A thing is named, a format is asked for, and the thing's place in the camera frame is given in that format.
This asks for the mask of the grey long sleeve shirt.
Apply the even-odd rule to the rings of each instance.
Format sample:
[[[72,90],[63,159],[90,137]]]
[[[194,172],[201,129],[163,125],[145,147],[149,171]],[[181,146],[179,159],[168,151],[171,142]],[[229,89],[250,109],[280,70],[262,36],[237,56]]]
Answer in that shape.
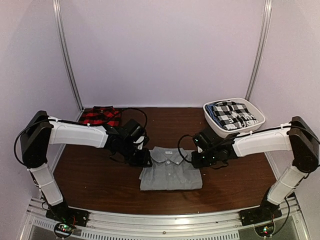
[[[150,151],[151,167],[143,168],[139,180],[141,191],[198,190],[203,187],[199,169],[190,163],[191,150],[154,147]]]

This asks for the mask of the red black plaid shirt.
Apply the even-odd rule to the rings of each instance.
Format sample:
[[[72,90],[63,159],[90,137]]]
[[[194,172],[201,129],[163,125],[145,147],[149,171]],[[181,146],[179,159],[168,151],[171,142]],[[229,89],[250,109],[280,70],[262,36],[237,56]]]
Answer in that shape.
[[[117,127],[122,122],[122,114],[113,106],[94,106],[85,109],[78,122],[92,125],[108,124]]]

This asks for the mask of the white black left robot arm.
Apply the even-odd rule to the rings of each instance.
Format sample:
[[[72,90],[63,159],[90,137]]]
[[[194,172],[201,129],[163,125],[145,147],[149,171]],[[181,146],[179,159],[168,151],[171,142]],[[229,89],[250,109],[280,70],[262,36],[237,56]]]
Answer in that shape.
[[[61,222],[67,222],[72,218],[72,211],[65,206],[65,198],[48,165],[48,146],[62,144],[106,149],[112,155],[122,155],[124,162],[132,167],[149,168],[153,164],[150,151],[145,147],[148,141],[145,127],[134,119],[123,126],[79,123],[52,117],[40,110],[17,135],[14,144],[20,144],[21,149],[21,157],[16,160],[30,171],[53,215]]]

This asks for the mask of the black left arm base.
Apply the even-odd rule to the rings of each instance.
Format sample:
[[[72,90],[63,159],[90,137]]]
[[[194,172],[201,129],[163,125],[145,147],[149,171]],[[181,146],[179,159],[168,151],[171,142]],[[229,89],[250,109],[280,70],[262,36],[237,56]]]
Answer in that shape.
[[[89,212],[69,206],[48,205],[45,216],[57,221],[53,227],[53,233],[58,238],[65,239],[70,237],[77,227],[87,226]]]

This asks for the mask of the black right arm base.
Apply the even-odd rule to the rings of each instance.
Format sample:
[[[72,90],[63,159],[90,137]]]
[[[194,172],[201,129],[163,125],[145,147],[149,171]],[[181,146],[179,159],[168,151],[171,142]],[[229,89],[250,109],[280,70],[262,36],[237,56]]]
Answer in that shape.
[[[239,212],[242,226],[254,225],[254,230],[259,237],[270,237],[275,231],[274,220],[282,215],[279,205],[266,200],[263,200],[258,207]]]

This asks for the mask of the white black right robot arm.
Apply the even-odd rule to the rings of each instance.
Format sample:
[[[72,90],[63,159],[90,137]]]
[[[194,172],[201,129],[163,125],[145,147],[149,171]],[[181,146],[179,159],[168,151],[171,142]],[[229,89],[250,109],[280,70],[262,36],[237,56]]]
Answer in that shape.
[[[194,168],[211,167],[217,162],[226,163],[230,159],[248,155],[291,151],[293,161],[280,178],[266,192],[261,206],[256,210],[259,220],[268,220],[285,198],[309,174],[320,166],[320,141],[306,122],[295,116],[290,122],[280,126],[249,132],[236,132],[225,138],[211,128],[206,128],[192,138],[196,151],[191,154]]]

